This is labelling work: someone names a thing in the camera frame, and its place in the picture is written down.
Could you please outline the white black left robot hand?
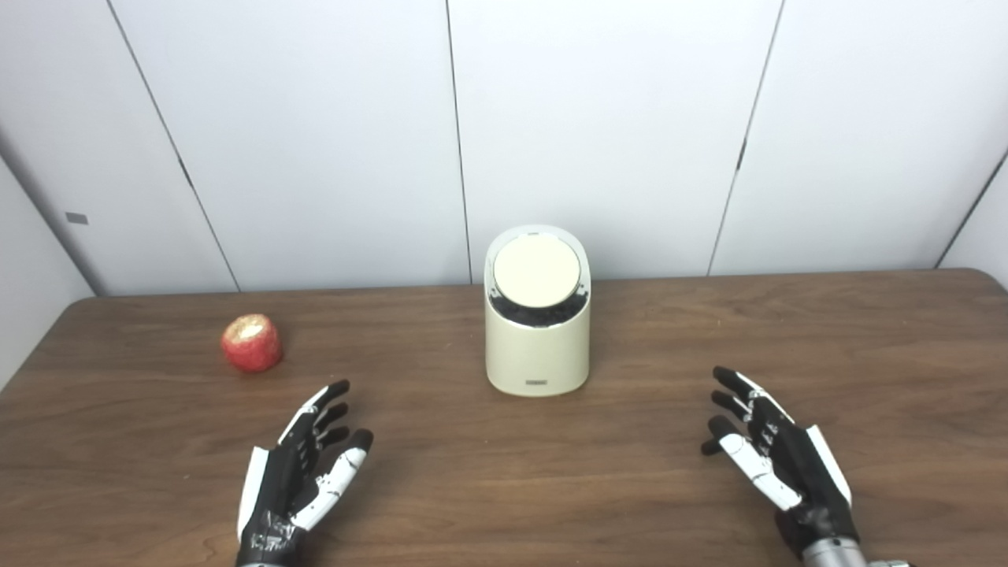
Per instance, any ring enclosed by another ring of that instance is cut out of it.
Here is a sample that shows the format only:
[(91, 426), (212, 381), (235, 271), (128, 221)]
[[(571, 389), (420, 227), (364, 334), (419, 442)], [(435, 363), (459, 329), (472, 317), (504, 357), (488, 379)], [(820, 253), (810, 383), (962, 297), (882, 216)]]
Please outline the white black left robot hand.
[(307, 399), (271, 449), (252, 450), (239, 500), (237, 566), (298, 566), (300, 546), (345, 495), (373, 445), (367, 428), (335, 426), (348, 380)]

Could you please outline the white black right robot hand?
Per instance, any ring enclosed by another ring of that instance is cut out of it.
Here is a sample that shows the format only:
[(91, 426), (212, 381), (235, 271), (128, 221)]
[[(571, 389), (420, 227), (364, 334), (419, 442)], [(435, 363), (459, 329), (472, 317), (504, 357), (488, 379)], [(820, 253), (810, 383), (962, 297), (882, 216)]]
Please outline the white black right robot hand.
[(705, 456), (726, 454), (776, 506), (775, 523), (796, 557), (822, 539), (860, 542), (852, 491), (816, 424), (804, 427), (761, 385), (723, 366), (713, 367), (721, 385), (710, 399), (728, 410), (708, 422)]

